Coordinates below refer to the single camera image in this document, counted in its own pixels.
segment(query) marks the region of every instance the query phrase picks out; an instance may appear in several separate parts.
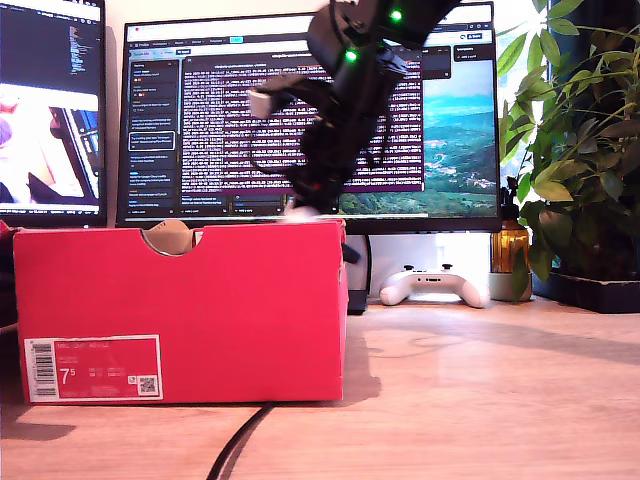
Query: wooden desk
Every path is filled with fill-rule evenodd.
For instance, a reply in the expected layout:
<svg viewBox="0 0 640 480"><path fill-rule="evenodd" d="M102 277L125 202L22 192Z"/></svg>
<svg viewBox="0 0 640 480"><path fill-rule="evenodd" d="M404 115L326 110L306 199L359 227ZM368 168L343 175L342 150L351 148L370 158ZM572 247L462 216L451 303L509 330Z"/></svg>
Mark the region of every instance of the wooden desk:
<svg viewBox="0 0 640 480"><path fill-rule="evenodd" d="M3 479L197 479L253 406L2 411ZM371 306L345 399L276 408L231 479L640 478L640 315Z"/></svg>

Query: potted plant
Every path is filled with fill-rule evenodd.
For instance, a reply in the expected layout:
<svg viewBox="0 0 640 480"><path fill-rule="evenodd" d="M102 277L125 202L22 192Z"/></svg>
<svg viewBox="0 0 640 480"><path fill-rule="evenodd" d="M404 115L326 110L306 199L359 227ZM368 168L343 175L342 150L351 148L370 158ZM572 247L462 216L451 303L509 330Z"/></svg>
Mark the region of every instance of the potted plant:
<svg viewBox="0 0 640 480"><path fill-rule="evenodd" d="M531 38L528 73L500 119L501 162L521 155L520 222L533 232L526 258L516 256L514 298L530 268L535 293L639 312L640 28L575 25L567 17L582 0L562 0L546 16L546 1L533 3L541 22L498 61L506 74ZM571 59L556 37L580 32L590 46Z"/></svg>

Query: qr code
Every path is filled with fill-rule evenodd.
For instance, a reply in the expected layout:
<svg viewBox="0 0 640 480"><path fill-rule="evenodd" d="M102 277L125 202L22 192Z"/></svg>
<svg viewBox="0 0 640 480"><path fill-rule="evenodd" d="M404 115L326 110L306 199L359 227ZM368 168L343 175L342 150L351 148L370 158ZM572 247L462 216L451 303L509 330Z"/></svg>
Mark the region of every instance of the qr code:
<svg viewBox="0 0 640 480"><path fill-rule="evenodd" d="M138 376L138 395L141 396L157 396L158 393L158 376L157 375L139 375Z"/></svg>

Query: computer monitor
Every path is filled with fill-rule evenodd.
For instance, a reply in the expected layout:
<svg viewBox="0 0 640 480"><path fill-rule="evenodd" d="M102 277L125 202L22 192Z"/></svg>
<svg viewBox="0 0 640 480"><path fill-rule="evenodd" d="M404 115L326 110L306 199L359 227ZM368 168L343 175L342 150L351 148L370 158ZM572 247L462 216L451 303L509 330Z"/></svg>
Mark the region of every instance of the computer monitor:
<svg viewBox="0 0 640 480"><path fill-rule="evenodd" d="M315 110L252 118L247 90L282 73L327 79L307 50L312 14L125 25L117 222L191 226L276 220L291 195L256 171L304 162ZM456 7L391 101L382 168L361 168L331 216L351 234L500 228L496 49L491 2ZM384 119L372 151L380 153Z"/></svg>
<svg viewBox="0 0 640 480"><path fill-rule="evenodd" d="M106 225L103 0L0 0L0 218Z"/></svg>

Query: barcode label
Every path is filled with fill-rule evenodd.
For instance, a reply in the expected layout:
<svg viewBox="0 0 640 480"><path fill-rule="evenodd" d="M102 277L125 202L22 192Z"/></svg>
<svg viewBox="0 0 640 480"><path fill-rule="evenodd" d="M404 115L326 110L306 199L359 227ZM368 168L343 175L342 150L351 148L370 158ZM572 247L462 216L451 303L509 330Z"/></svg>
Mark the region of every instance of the barcode label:
<svg viewBox="0 0 640 480"><path fill-rule="evenodd" d="M27 338L23 345L33 403L164 398L159 335Z"/></svg>
<svg viewBox="0 0 640 480"><path fill-rule="evenodd" d="M56 377L53 340L25 341L25 353L31 401L47 402L58 400L60 392Z"/></svg>

